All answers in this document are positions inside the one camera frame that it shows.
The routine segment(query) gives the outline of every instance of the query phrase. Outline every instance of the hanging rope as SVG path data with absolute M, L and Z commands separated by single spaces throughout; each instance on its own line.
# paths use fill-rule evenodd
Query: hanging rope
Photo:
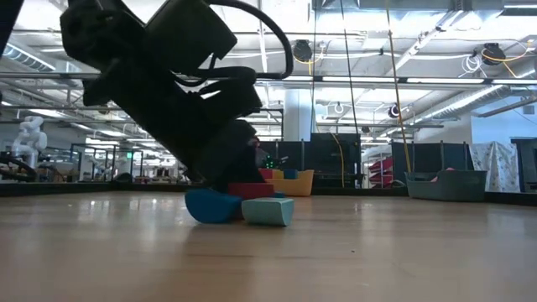
M 389 17 L 389 0 L 386 0 L 386 17 L 388 18 L 388 37 L 389 45 L 391 49 L 392 57 L 392 68 L 394 69 L 394 83 L 395 83 L 395 97 L 397 100 L 397 109 L 399 110 L 399 126 L 401 126 L 401 133 L 403 134 L 403 145 L 404 145 L 404 156 L 406 157 L 406 168 L 408 173 L 412 172 L 412 167 L 410 166 L 410 156 L 409 156 L 409 146 L 406 143 L 406 135 L 404 134 L 404 125 L 403 125 L 403 113 L 401 112 L 401 101 L 399 98 L 399 84 L 397 82 L 397 68 L 395 66 L 395 53 L 394 53 L 394 38 L 392 32 L 391 20 Z

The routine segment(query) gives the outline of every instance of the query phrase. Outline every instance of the fluorescent light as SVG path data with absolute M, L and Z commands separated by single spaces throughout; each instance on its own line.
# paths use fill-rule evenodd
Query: fluorescent light
M 537 4 L 506 5 L 505 8 L 537 8 Z
M 125 133 L 120 133 L 119 131 L 112 131 L 112 130 L 99 130 L 99 132 L 106 134 L 106 135 L 113 136 L 113 137 L 127 136 L 127 134 Z
M 286 77 L 284 81 L 313 81 L 313 76 L 291 75 Z
M 93 139 L 93 138 L 86 138 L 86 143 L 88 144 L 115 144 L 115 145 L 119 145 L 119 142 L 118 141 L 102 141 L 100 139 Z
M 424 84 L 481 84 L 483 79 L 409 78 L 407 83 Z
M 494 80 L 493 84 L 537 85 L 537 80 L 504 79 L 504 80 Z
M 30 109 L 30 111 L 41 114 L 41 115 L 45 115 L 47 117 L 65 117 L 65 114 L 57 112 L 56 110 Z
M 383 141 L 389 141 L 391 138 L 373 138 L 373 137 L 360 137 L 363 141 L 373 141 L 373 140 L 383 140 Z
M 40 52 L 50 53 L 50 52 L 64 52 L 65 49 L 63 47 L 56 47 L 56 48 L 49 48 L 49 49 L 41 49 Z
M 157 143 L 142 143 L 142 145 L 150 148 L 155 148 L 159 146 Z
M 129 142 L 156 142 L 154 138 L 127 138 Z
M 84 126 L 84 125 L 80 125 L 80 124 L 77 124 L 75 122 L 72 122 L 71 125 L 75 126 L 75 127 L 78 127 L 80 129 L 84 129 L 84 130 L 88 130 L 88 131 L 93 131 L 93 129 L 89 128 L 88 126 Z
M 389 143 L 362 143 L 362 146 L 383 146 Z
M 364 82 L 364 83 L 394 83 L 394 78 L 390 77 L 373 77 L 373 76 L 323 76 L 323 81 L 340 81 L 340 82 Z
M 24 55 L 27 55 L 29 58 L 34 59 L 34 60 L 38 61 L 39 63 L 41 63 L 41 64 L 43 64 L 43 65 L 49 67 L 51 70 L 56 70 L 56 68 L 55 68 L 54 66 L 52 66 L 51 64 L 49 64 L 49 63 L 43 61 L 42 59 L 40 59 L 40 58 L 38 58 L 38 57 L 36 57 L 35 55 L 31 55 L 31 54 L 28 53 L 27 51 L 24 51 L 24 50 L 20 49 L 19 47 L 14 46 L 13 44 L 10 44 L 10 43 L 8 43 L 8 46 L 11 47 L 11 48 L 13 48 L 13 49 L 15 49 L 15 50 L 17 50 L 17 51 L 19 51 L 19 52 L 21 52 L 21 53 L 24 54 Z

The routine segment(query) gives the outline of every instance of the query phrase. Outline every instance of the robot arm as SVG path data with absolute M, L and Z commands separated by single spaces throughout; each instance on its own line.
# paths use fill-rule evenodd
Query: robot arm
M 283 79 L 293 71 L 290 43 L 272 19 L 238 0 L 168 0 L 147 24 L 121 0 L 69 4 L 60 19 L 65 51 L 102 72 L 84 83 L 85 105 L 114 100 L 185 164 L 192 180 L 222 188 L 231 180 L 263 181 L 248 146 L 255 130 L 237 117 L 262 106 L 253 87 L 258 78 Z M 223 59 L 237 38 L 209 4 L 239 8 L 265 22 L 284 46 L 285 72 L 215 68 L 216 59 Z M 209 69 L 199 69 L 210 56 Z M 199 80 L 187 81 L 179 73 Z M 208 79 L 217 81 L 199 92 L 178 85 L 198 86 Z M 217 93 L 201 97 L 209 92 Z

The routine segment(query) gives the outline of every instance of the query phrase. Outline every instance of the gray bin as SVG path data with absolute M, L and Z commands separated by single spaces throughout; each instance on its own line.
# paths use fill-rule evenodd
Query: gray bin
M 412 198 L 443 201 L 483 201 L 487 171 L 405 173 Z

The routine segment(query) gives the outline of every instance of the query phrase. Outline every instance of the foam block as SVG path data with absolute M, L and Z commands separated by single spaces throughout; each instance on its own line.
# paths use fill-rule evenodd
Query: foam block
M 190 190 L 185 195 L 186 209 L 201 223 L 229 222 L 240 209 L 242 198 L 214 190 Z
M 295 201 L 290 198 L 257 198 L 242 202 L 242 213 L 249 224 L 287 227 L 294 211 Z
M 284 179 L 286 180 L 297 180 L 299 178 L 299 171 L 295 169 L 285 169 L 284 170 Z
M 259 173 L 265 180 L 271 180 L 273 178 L 273 171 L 271 169 L 259 169 Z
M 227 188 L 229 195 L 240 196 L 244 200 L 274 195 L 274 186 L 267 183 L 233 183 L 229 184 Z

